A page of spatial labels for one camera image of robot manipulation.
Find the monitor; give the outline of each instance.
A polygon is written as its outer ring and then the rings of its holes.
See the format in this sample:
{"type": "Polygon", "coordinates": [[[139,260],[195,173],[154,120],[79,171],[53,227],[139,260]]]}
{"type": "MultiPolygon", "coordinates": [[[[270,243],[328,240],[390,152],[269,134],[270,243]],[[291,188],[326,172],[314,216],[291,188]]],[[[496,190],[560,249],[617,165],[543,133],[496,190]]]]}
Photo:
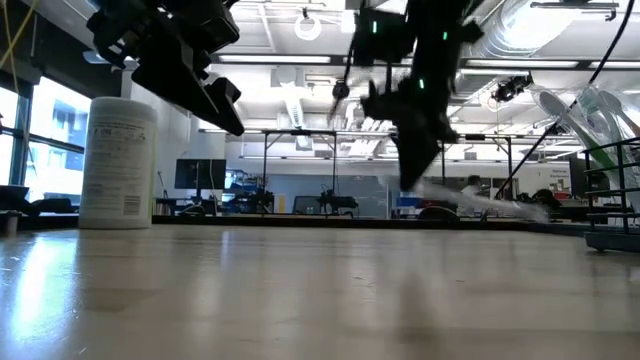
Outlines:
{"type": "Polygon", "coordinates": [[[176,189],[224,190],[227,160],[178,159],[176,189]]]}
{"type": "MultiPolygon", "coordinates": [[[[597,169],[598,166],[592,161],[590,169],[597,169]]],[[[571,195],[579,198],[584,198],[587,192],[587,175],[584,173],[587,171],[586,160],[573,156],[569,158],[569,175],[571,176],[571,195]]],[[[596,172],[591,174],[591,187],[592,191],[596,190],[609,190],[609,178],[602,173],[596,172]]]]}

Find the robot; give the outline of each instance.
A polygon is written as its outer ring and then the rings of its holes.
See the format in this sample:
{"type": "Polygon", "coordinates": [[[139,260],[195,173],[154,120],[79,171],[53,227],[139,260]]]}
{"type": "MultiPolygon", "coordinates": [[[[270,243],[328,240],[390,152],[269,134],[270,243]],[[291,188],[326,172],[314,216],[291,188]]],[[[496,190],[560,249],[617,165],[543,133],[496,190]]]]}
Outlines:
{"type": "Polygon", "coordinates": [[[229,9],[238,0],[88,0],[87,21],[98,54],[163,99],[234,135],[244,127],[233,103],[241,92],[221,77],[205,85],[210,55],[238,41],[229,9]]]}
{"type": "MultiPolygon", "coordinates": [[[[100,56],[121,68],[126,59],[135,59],[139,67],[133,81],[234,135],[244,132],[233,106],[240,91],[226,78],[204,85],[209,55],[239,39],[229,12],[238,0],[89,1],[97,12],[87,27],[100,56]]],[[[388,64],[385,91],[370,83],[369,96],[361,103],[366,116],[391,120],[398,129],[392,140],[398,147],[402,190],[418,181],[441,151],[439,144],[458,138],[447,106],[462,44],[483,35],[474,21],[465,22],[482,1],[409,0],[405,14],[361,4],[331,112],[349,95],[346,80],[352,64],[388,64]],[[391,91],[391,65],[412,52],[411,74],[391,91]]]]}

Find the window frame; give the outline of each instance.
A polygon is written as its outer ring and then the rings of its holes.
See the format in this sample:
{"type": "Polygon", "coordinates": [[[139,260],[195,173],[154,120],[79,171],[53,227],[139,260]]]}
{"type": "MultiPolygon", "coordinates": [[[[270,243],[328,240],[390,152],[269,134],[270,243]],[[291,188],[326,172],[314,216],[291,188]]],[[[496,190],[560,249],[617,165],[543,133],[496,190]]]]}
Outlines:
{"type": "MultiPolygon", "coordinates": [[[[85,96],[89,99],[93,99],[76,89],[67,86],[63,82],[60,82],[52,77],[46,77],[47,79],[67,87],[85,96]]],[[[0,87],[7,89],[11,92],[15,91],[13,76],[2,70],[0,70],[0,87]]],[[[49,145],[53,148],[65,150],[73,153],[84,155],[84,146],[75,145],[59,140],[54,140],[44,136],[31,134],[29,129],[31,128],[31,107],[33,104],[34,84],[31,84],[22,79],[18,79],[18,108],[16,111],[15,127],[2,127],[0,133],[13,137],[13,151],[11,153],[10,169],[9,169],[9,184],[24,186],[27,162],[29,161],[29,142],[36,142],[45,145],[49,145]]]]}

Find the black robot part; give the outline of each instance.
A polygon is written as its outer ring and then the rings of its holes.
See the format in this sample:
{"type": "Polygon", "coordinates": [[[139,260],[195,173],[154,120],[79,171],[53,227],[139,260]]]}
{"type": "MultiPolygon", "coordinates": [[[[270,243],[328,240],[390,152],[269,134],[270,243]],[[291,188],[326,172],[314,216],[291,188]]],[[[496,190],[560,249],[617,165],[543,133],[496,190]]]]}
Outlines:
{"type": "Polygon", "coordinates": [[[531,74],[527,76],[513,76],[507,81],[498,84],[498,88],[491,94],[491,98],[496,102],[509,102],[522,94],[524,90],[533,84],[531,74]]]}
{"type": "MultiPolygon", "coordinates": [[[[369,96],[361,100],[365,116],[391,120],[398,128],[393,140],[398,147],[402,190],[413,187],[433,162],[441,151],[439,142],[457,141],[447,108],[455,91],[462,45],[474,43],[483,35],[473,20],[465,22],[482,1],[409,0],[405,14],[363,6],[357,15],[349,50],[353,65],[371,66],[376,60],[400,63],[413,51],[411,74],[397,90],[390,91],[387,84],[381,93],[370,83],[369,96]]],[[[345,71],[345,83],[350,65],[345,71]]],[[[344,93],[340,89],[334,91],[334,96],[344,93]]],[[[337,104],[341,98],[335,98],[337,104]]]]}
{"type": "Polygon", "coordinates": [[[233,103],[240,91],[225,78],[204,85],[210,55],[239,39],[228,0],[89,0],[87,21],[100,56],[125,68],[133,81],[234,135],[244,127],[233,103]]]}
{"type": "Polygon", "coordinates": [[[356,209],[359,206],[353,196],[336,196],[331,189],[321,192],[316,201],[324,209],[325,214],[327,214],[327,205],[331,206],[333,215],[339,214],[340,209],[356,209]]]}

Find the person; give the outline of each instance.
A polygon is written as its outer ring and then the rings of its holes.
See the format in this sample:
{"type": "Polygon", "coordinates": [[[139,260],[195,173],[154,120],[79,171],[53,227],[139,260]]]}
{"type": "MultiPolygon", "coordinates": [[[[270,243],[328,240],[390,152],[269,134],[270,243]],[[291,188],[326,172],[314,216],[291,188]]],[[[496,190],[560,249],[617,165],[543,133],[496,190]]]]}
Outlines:
{"type": "MultiPolygon", "coordinates": [[[[481,192],[482,182],[480,180],[480,176],[470,175],[467,178],[467,186],[462,189],[461,193],[469,196],[477,196],[481,192]]],[[[474,217],[476,215],[476,209],[464,204],[458,204],[456,213],[458,216],[474,217]]]]}

